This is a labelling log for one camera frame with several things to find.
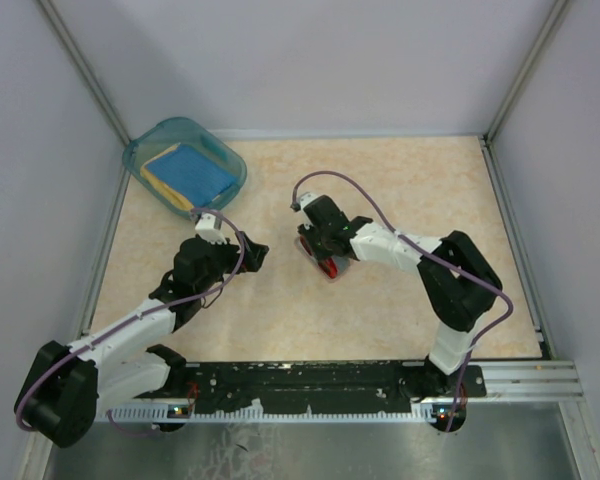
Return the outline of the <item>red sunglasses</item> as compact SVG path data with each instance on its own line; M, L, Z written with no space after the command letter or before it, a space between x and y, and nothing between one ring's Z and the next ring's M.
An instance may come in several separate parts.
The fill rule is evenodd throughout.
M349 266L347 259L331 256L329 258L318 260L314 256L313 250L303 237L298 238L299 245L309 259L309 261L318 269L318 271L329 281L335 281L341 276Z

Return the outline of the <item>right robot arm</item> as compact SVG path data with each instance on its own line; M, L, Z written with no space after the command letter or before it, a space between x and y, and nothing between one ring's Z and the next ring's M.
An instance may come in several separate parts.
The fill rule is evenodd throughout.
M297 243L327 278L351 262L375 262L417 275L440 321L426 357L428 387L450 395L462 383L461 364L472 349L481 317L502 283L473 241L461 231L443 238L406 237L371 218L352 219L327 195L306 193L292 204L304 215Z

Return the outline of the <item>pink glasses case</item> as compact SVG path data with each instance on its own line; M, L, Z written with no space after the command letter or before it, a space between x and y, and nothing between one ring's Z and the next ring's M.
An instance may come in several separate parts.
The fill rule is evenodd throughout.
M327 259L317 260L303 237L297 237L294 244L314 270L327 282L337 281L350 267L351 262L348 258L331 256Z

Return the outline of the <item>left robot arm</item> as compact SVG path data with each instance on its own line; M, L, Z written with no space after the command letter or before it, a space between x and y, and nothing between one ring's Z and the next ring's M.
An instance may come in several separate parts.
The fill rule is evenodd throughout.
M120 404L154 392L181 394L186 360L160 338L186 325L234 276L259 271L268 252L244 232L235 243L185 240L158 287L131 313L70 344L50 341L38 350L15 401L17 426L66 448Z

